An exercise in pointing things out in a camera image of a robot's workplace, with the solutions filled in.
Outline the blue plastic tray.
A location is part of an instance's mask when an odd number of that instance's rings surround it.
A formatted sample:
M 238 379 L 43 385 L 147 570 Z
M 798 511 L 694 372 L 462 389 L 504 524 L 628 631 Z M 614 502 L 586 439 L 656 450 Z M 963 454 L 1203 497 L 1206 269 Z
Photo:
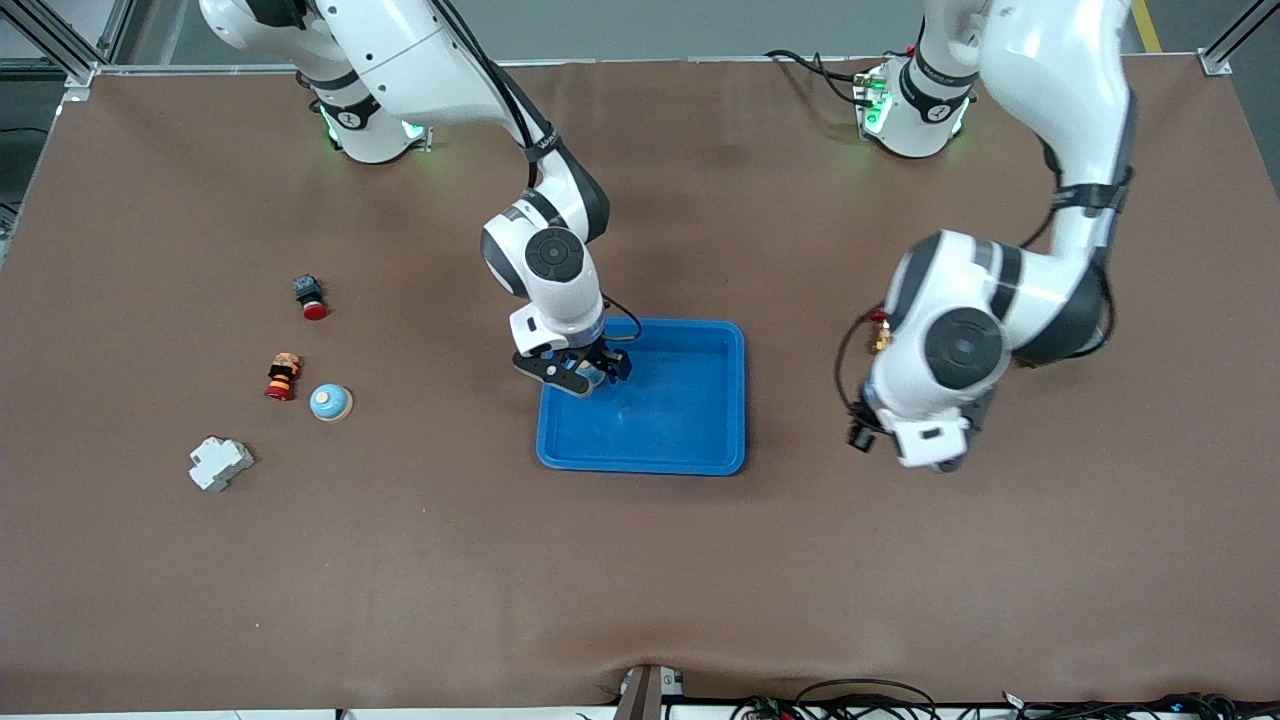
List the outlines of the blue plastic tray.
M 748 354 L 731 322 L 644 318 L 634 369 L 586 398 L 541 392 L 534 450 L 548 468 L 728 477 L 748 455 Z

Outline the orange red push button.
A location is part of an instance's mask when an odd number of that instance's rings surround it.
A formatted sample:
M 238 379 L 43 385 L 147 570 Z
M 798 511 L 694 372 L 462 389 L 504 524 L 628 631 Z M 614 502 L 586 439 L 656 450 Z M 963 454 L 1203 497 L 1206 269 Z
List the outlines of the orange red push button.
M 301 365 L 301 357 L 296 354 L 276 354 L 268 370 L 264 396 L 280 402 L 291 401 L 294 397 L 294 383 L 300 375 Z

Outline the white circuit breaker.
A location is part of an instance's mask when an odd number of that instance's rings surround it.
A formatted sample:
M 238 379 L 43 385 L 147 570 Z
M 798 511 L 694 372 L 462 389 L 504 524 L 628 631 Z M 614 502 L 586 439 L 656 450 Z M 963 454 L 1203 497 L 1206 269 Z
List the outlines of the white circuit breaker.
M 237 439 L 209 436 L 189 452 L 191 480 L 202 491 L 221 492 L 241 471 L 255 464 L 255 456 Z

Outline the silver table edge rail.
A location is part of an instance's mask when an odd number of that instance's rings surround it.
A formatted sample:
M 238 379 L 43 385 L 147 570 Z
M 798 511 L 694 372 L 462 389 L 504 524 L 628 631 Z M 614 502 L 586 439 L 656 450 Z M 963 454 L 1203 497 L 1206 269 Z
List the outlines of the silver table edge rail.
M 1194 67 L 1197 67 L 1206 77 L 1225 77 L 1231 76 L 1238 67 L 1234 67 L 1230 61 L 1224 61 L 1221 67 L 1216 70 L 1210 69 L 1207 58 L 1201 53 L 1129 53 L 1123 55 L 1126 59 L 1170 59 L 1175 56 L 1189 56 Z M 522 60 L 522 61 L 500 61 L 499 65 L 504 68 L 539 68 L 539 67 L 562 67 L 562 65 L 595 65 L 595 64 L 654 64 L 654 63 L 669 63 L 676 61 L 676 59 L 637 59 L 637 60 L 598 60 L 591 58 L 568 58 L 568 59 L 541 59 L 541 60 Z M 687 56 L 678 59 L 678 61 L 692 63 L 692 64 L 713 64 L 713 63 L 765 63 L 765 61 L 781 61 L 780 58 L 768 58 L 764 55 L 742 55 L 742 56 Z M 294 65 L 289 63 L 250 63 L 250 64 L 151 64 L 151 65 L 105 65 L 95 70 L 96 77 L 105 76 L 268 76 L 268 74 L 292 74 L 296 72 Z

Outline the grey table edge bracket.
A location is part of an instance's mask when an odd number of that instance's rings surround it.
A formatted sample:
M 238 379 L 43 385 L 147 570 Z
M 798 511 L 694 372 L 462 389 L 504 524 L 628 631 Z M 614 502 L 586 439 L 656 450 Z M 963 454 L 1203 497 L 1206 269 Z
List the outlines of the grey table edge bracket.
M 671 720 L 672 701 L 684 697 L 681 670 L 637 665 L 623 675 L 612 720 Z

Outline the silver aluminium frame profile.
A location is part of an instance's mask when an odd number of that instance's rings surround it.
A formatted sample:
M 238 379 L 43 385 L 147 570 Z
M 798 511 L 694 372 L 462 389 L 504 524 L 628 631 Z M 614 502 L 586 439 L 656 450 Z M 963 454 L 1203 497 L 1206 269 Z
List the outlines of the silver aluminium frame profile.
M 1231 55 L 1239 50 L 1271 17 L 1280 10 L 1280 0 L 1251 0 L 1207 47 L 1196 55 L 1206 77 L 1230 76 Z
M 86 86 L 111 65 L 138 0 L 0 0 L 0 81 Z

